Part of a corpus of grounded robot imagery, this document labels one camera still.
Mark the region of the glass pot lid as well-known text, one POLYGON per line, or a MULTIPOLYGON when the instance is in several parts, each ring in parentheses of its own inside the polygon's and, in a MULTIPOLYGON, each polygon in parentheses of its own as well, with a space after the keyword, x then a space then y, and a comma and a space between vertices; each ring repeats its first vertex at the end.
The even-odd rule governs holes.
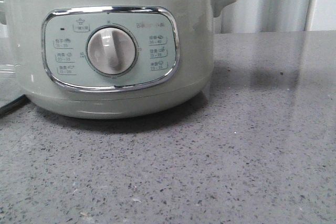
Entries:
POLYGON ((17 82, 15 67, 11 64, 1 64, 1 110, 17 102, 23 95, 17 82))

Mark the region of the pale green electric pot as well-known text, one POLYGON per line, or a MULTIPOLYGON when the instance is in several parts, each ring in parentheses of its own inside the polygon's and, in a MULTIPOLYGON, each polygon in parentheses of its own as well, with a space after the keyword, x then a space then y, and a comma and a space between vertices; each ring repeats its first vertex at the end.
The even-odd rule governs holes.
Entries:
POLYGON ((48 111, 141 116, 200 93, 214 18, 236 0, 1 0, 17 82, 48 111))

